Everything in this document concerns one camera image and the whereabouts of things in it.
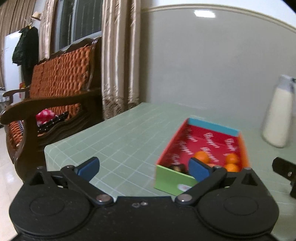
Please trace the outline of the brown lychee fruit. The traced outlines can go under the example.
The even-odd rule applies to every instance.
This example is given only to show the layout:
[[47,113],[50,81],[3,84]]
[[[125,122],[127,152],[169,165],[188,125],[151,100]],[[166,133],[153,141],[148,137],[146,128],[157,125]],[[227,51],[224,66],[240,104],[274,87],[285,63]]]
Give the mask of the brown lychee fruit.
[[176,172],[180,172],[183,174],[187,174],[187,169],[186,166],[184,164],[172,164],[170,165],[170,169],[176,171]]

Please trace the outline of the orange tangerine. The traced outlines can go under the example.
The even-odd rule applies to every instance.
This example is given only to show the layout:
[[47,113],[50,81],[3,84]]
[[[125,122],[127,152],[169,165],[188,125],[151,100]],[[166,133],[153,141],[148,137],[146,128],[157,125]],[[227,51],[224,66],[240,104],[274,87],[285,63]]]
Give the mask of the orange tangerine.
[[225,157],[225,163],[226,164],[239,164],[240,159],[235,153],[230,153]]
[[204,151],[196,152],[193,157],[205,164],[209,164],[211,162],[209,155]]
[[228,172],[240,172],[240,167],[236,164],[233,163],[229,163],[229,164],[225,164],[224,168],[228,171]]

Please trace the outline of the white thermos jug grey lid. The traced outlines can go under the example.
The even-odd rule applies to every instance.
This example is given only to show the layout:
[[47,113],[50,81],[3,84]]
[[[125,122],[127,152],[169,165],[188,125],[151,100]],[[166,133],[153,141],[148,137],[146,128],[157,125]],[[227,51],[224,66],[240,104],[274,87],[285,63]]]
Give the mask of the white thermos jug grey lid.
[[294,104],[295,78],[281,75],[261,127],[261,136],[270,145],[277,148],[287,145],[292,128]]

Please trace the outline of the red cardboard box tray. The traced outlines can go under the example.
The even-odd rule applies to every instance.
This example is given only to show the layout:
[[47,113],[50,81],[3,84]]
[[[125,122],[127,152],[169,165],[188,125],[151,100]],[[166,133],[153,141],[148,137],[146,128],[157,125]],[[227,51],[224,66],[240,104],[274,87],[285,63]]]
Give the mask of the red cardboard box tray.
[[[196,158],[198,151],[206,152],[211,162]],[[225,157],[235,153],[240,169],[249,167],[245,142],[241,131],[194,118],[186,119],[161,153],[156,163],[154,187],[177,196],[210,175],[212,167],[224,167]],[[172,164],[184,164],[187,174],[170,169]]]

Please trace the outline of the red white cloth bag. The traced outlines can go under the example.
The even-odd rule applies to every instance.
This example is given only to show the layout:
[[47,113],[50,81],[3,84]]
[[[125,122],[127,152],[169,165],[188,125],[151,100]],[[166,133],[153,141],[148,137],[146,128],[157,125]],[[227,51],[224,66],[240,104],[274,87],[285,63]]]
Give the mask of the red white cloth bag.
[[42,125],[52,119],[54,119],[57,115],[49,110],[49,109],[44,109],[43,111],[41,111],[40,113],[38,113],[36,115],[36,121],[37,121],[37,125]]

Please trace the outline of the wooden bench orange cushion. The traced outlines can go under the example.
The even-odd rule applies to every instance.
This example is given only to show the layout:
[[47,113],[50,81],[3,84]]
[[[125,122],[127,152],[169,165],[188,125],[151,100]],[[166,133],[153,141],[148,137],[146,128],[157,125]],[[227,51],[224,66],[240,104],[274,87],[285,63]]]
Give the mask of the wooden bench orange cushion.
[[[45,166],[47,145],[103,120],[101,46],[101,38],[84,39],[41,60],[23,89],[25,99],[1,113],[8,154],[21,180]],[[38,126],[36,115],[44,109],[57,116]]]

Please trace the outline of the white refrigerator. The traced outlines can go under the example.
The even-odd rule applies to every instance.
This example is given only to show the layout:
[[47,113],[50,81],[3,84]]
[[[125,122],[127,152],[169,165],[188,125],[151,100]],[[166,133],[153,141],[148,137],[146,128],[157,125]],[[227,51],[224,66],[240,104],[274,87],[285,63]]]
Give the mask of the white refrigerator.
[[22,82],[21,67],[13,63],[12,57],[21,33],[16,31],[4,38],[4,85],[5,90],[19,89]]

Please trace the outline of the dark green hanging jacket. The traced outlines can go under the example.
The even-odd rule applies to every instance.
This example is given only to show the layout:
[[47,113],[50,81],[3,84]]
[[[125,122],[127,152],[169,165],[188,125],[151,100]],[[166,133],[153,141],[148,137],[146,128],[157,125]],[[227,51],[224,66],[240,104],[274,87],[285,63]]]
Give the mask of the dark green hanging jacket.
[[39,61],[39,36],[36,27],[22,28],[20,39],[15,47],[12,61],[21,66],[23,80],[26,86],[32,81],[34,66]]

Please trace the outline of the window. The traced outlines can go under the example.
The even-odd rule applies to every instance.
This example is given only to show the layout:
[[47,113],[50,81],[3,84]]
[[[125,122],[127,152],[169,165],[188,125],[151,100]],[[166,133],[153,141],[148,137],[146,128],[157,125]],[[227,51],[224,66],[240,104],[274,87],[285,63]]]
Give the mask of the window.
[[101,35],[102,0],[58,1],[53,52]]

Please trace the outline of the left beige curtain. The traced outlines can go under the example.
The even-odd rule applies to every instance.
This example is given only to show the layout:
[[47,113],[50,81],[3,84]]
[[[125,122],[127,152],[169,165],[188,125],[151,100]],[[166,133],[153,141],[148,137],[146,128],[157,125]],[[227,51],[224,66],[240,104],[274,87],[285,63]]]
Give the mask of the left beige curtain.
[[[37,1],[1,1],[1,87],[4,87],[4,37],[29,23]],[[39,59],[53,53],[57,1],[44,1],[39,31]]]

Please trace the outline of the beige curtain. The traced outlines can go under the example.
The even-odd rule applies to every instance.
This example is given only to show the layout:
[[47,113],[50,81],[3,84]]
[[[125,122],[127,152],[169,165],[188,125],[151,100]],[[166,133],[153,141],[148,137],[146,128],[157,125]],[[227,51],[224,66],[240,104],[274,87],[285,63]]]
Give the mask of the beige curtain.
[[[4,87],[4,37],[29,23],[37,1],[1,1],[1,87]],[[39,31],[39,59],[53,53],[57,1],[44,1]]]
[[103,116],[139,104],[140,1],[103,1],[101,90]]

